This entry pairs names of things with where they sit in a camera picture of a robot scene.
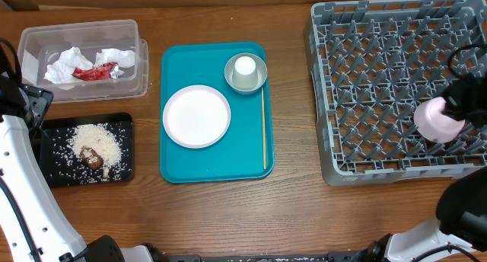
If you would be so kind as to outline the white napkin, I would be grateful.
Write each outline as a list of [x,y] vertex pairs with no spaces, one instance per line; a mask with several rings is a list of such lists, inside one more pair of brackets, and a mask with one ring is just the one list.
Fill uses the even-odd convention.
[[132,50],[102,49],[96,54],[94,67],[108,62],[116,62],[120,68],[130,68],[135,65],[135,52]]
[[63,51],[57,61],[47,66],[44,79],[53,84],[79,82],[80,79],[72,75],[74,70],[88,70],[93,66],[93,63],[81,54],[78,47],[72,47],[70,50]]

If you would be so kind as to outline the red foil wrapper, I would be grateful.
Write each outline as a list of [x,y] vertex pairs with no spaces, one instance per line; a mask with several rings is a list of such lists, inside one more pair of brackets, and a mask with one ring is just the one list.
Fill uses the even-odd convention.
[[75,68],[72,76],[82,81],[100,81],[106,79],[117,79],[123,74],[117,62],[107,62],[92,69],[83,70]]

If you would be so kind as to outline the large white plate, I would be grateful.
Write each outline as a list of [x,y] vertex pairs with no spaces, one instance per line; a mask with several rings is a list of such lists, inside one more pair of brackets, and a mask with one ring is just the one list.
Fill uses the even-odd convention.
[[215,144],[228,131],[231,108],[220,91],[206,85],[190,85],[168,99],[162,123],[176,144],[202,149]]

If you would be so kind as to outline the white paper cup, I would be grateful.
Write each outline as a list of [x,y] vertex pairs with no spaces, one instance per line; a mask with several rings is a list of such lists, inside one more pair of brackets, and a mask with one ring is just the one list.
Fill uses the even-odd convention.
[[240,56],[234,64],[233,84],[241,90],[254,89],[258,82],[255,60],[250,56]]

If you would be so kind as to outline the grey bowl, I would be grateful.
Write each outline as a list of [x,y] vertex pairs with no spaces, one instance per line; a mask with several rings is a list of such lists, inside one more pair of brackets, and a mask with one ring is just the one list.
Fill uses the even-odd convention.
[[[250,90],[241,90],[241,89],[238,89],[234,86],[233,84],[233,80],[232,80],[232,75],[233,75],[233,72],[234,72],[234,64],[235,64],[235,61],[240,57],[240,56],[250,56],[252,57],[255,62],[256,62],[256,68],[257,68],[257,74],[258,74],[258,82],[257,82],[257,85],[255,86],[254,89],[250,89]],[[259,89],[261,89],[264,84],[266,83],[266,80],[267,80],[267,77],[268,77],[268,69],[267,69],[267,66],[266,66],[266,63],[260,58],[258,57],[257,55],[255,54],[252,54],[252,53],[239,53],[235,56],[232,56],[226,63],[225,65],[225,68],[224,68],[224,78],[226,80],[226,82],[238,93],[241,93],[241,94],[252,94],[256,91],[258,91]]]

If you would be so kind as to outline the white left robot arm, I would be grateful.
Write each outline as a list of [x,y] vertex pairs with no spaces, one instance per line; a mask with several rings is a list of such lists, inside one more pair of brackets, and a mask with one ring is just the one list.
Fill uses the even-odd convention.
[[153,245],[121,248],[109,235],[86,243],[59,208],[33,153],[53,93],[22,82],[1,40],[1,227],[16,261],[165,261]]

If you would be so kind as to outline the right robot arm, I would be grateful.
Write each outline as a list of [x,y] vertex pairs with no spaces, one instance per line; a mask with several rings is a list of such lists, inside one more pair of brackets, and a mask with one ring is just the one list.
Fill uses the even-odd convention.
[[[426,139],[445,143],[465,122],[486,123],[486,79],[460,76],[434,99],[420,104],[414,123]],[[441,195],[435,216],[407,232],[382,237],[352,256],[353,261],[436,261],[460,252],[475,260],[486,250],[486,169],[452,183]]]

